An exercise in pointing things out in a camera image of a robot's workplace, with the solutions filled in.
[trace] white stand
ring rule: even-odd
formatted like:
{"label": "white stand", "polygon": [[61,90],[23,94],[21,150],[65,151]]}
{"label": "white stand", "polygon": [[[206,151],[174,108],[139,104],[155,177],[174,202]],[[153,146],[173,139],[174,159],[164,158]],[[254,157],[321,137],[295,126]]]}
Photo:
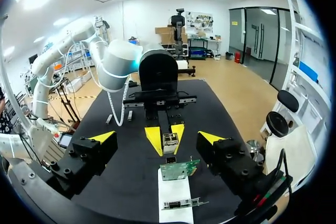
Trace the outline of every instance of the white stand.
{"label": "white stand", "polygon": [[194,224],[193,208],[163,210],[165,202],[191,199],[188,177],[185,179],[163,181],[161,169],[158,170],[159,186],[159,223],[185,222]]}

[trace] glass door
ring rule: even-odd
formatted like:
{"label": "glass door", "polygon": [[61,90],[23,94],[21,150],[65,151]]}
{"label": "glass door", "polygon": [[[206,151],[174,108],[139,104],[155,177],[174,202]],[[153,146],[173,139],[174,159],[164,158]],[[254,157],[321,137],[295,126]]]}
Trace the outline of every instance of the glass door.
{"label": "glass door", "polygon": [[240,52],[243,56],[245,40],[245,12],[244,9],[230,10],[230,43],[229,52]]}
{"label": "glass door", "polygon": [[276,9],[246,9],[246,49],[242,63],[267,82],[271,81],[276,62],[278,27]]}
{"label": "glass door", "polygon": [[[295,14],[296,22],[300,22],[300,17]],[[290,48],[292,42],[292,23],[290,18],[290,12],[288,10],[279,10],[279,50],[278,50],[278,60],[275,65],[274,75],[271,80],[271,85],[277,90],[282,89],[283,82],[285,81],[288,64],[290,59]]]}

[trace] red fire extinguisher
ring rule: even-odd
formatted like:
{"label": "red fire extinguisher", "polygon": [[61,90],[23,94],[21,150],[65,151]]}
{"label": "red fire extinguisher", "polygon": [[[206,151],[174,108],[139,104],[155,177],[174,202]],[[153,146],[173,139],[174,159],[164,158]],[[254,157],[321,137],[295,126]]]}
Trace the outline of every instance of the red fire extinguisher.
{"label": "red fire extinguisher", "polygon": [[235,63],[240,63],[240,52],[235,53]]}

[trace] workbench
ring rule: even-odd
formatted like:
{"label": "workbench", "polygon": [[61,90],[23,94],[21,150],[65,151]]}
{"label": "workbench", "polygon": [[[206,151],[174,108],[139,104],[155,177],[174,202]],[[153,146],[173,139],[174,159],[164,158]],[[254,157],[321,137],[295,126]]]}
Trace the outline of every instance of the workbench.
{"label": "workbench", "polygon": [[[198,131],[221,137],[234,137],[243,143],[231,117],[216,94],[204,80],[178,82],[178,91],[197,95],[197,103],[189,104],[181,111],[185,131],[176,155],[177,162],[201,159],[196,150]],[[140,91],[130,88],[128,94]],[[116,113],[120,116],[123,91],[112,93]],[[82,119],[73,138],[93,137],[116,131],[118,150],[107,164],[102,175],[92,178],[80,195],[72,201],[101,214],[134,221],[159,221],[157,171],[165,164],[165,156],[158,156],[147,140],[144,127],[144,108],[133,108],[133,119],[125,120],[118,127],[112,118],[107,93],[102,91]],[[166,115],[159,113],[160,125],[167,130]],[[214,177],[201,159],[197,171],[189,177],[191,197],[200,197],[209,203],[193,208],[194,223],[220,223],[234,216],[241,199],[233,195],[219,176]]]}

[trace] circuit board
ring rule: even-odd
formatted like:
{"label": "circuit board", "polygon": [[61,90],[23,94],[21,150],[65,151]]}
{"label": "circuit board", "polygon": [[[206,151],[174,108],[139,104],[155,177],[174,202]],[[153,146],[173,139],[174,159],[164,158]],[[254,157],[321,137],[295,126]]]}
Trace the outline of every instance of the circuit board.
{"label": "circuit board", "polygon": [[200,202],[200,198],[196,199],[183,199],[179,201],[165,202],[163,210],[176,209],[176,208],[186,208],[186,207],[199,207],[208,202]]}
{"label": "circuit board", "polygon": [[200,160],[198,159],[184,163],[160,165],[162,180],[176,180],[186,178],[187,176],[192,176],[197,170],[196,165],[199,163]]}

